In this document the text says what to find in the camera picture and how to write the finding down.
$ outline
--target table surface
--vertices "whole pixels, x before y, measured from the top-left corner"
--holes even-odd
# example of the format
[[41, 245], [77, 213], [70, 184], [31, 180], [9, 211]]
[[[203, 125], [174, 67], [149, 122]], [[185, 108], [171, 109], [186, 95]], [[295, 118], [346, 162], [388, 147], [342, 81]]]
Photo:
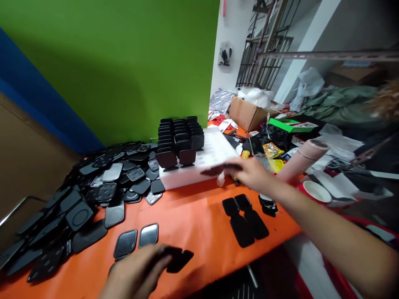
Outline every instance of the table surface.
[[[239, 194], [248, 196], [270, 232], [268, 237], [246, 248], [238, 245], [230, 217], [222, 207], [222, 200]], [[153, 206], [144, 199], [126, 205], [125, 220], [111, 228], [99, 242], [71, 256], [53, 278], [37, 285], [28, 284], [30, 269], [8, 281], [2, 278], [0, 298], [97, 298], [114, 263], [113, 251], [118, 236], [132, 229], [140, 231], [152, 223], [159, 225], [158, 242], [189, 249], [194, 257], [179, 273], [164, 272], [150, 298], [181, 298], [246, 266], [299, 234], [295, 221], [280, 205], [278, 210], [275, 218], [265, 215], [258, 193], [245, 186], [234, 186], [230, 178], [226, 178], [223, 188], [216, 185], [216, 179], [211, 179], [169, 190]], [[104, 217], [105, 209], [101, 209], [95, 220]]]

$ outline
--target white foam block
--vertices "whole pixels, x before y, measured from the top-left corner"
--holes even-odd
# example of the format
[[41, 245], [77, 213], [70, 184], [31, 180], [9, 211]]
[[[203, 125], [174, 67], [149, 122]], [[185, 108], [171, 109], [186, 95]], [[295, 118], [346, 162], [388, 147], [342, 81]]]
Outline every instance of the white foam block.
[[212, 179], [216, 176], [200, 174], [202, 171], [225, 163], [228, 159], [238, 157], [236, 150], [230, 145], [227, 139], [219, 131], [218, 127], [204, 129], [204, 147], [197, 151], [194, 166], [165, 172], [159, 167], [159, 178], [166, 190], [195, 184], [201, 181]]

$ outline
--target glue bottle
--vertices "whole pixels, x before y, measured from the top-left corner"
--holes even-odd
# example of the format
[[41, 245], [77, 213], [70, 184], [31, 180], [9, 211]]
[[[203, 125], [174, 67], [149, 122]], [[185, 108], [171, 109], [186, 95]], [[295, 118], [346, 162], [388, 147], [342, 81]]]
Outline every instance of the glue bottle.
[[221, 174], [219, 174], [219, 176], [217, 177], [217, 180], [216, 180], [216, 184], [219, 187], [223, 187], [223, 185], [224, 185], [224, 172], [221, 172]]

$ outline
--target brown cardboard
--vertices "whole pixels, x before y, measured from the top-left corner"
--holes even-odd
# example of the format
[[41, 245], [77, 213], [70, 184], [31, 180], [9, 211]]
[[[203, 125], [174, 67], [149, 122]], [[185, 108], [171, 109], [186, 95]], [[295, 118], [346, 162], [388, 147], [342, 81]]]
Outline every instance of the brown cardboard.
[[[260, 123], [267, 120], [268, 111], [244, 101], [242, 98], [233, 96], [230, 106], [230, 118], [246, 131], [259, 128]], [[271, 110], [270, 117], [278, 115], [277, 111]]]

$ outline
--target red cup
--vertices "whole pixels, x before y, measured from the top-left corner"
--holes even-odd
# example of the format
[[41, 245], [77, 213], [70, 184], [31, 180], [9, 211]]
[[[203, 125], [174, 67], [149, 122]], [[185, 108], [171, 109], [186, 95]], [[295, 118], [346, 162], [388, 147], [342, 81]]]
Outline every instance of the red cup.
[[307, 195], [310, 199], [325, 206], [332, 200], [331, 194], [326, 190], [326, 188], [313, 181], [305, 181], [301, 183], [297, 189]]

